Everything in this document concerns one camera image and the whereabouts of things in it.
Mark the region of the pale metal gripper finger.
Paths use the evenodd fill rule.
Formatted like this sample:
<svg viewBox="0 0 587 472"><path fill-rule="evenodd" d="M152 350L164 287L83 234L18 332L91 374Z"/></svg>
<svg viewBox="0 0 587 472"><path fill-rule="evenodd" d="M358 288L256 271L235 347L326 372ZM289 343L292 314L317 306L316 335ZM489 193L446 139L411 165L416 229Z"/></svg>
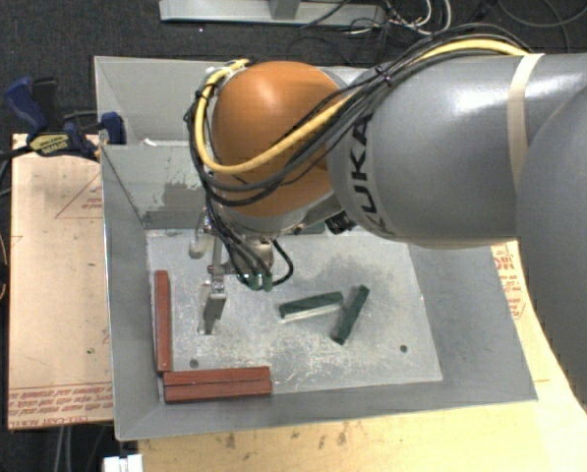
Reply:
<svg viewBox="0 0 587 472"><path fill-rule="evenodd" d="M198 333L205 333L205 307L209 296L209 283L202 282L198 292L199 306L198 306Z"/></svg>
<svg viewBox="0 0 587 472"><path fill-rule="evenodd" d="M204 332L211 335L215 323L222 317L222 312L226 303L226 291L224 281L213 280L205 301L204 307Z"/></svg>

